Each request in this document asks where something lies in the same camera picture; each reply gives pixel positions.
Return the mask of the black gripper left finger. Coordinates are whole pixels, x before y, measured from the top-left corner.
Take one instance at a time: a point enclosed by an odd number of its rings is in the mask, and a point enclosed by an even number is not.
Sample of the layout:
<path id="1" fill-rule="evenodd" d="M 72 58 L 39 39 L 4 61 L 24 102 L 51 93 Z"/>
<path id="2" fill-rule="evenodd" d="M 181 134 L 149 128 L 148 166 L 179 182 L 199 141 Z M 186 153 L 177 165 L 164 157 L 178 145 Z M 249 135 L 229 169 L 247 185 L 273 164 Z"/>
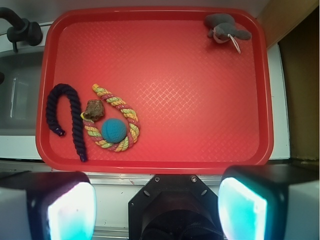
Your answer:
<path id="1" fill-rule="evenodd" d="M 1 172 L 2 240 L 90 240 L 96 191 L 83 172 Z"/>

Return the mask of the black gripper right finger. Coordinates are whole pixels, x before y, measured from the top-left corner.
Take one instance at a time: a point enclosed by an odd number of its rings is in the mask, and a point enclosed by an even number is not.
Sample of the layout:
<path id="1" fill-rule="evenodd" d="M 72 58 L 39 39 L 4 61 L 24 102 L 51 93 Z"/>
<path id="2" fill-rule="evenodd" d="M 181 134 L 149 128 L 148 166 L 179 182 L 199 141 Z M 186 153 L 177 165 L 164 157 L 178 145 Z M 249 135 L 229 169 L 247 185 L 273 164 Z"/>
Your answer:
<path id="1" fill-rule="evenodd" d="M 228 240 L 318 240 L 319 169 L 293 164 L 228 167 L 218 189 L 218 215 Z"/>

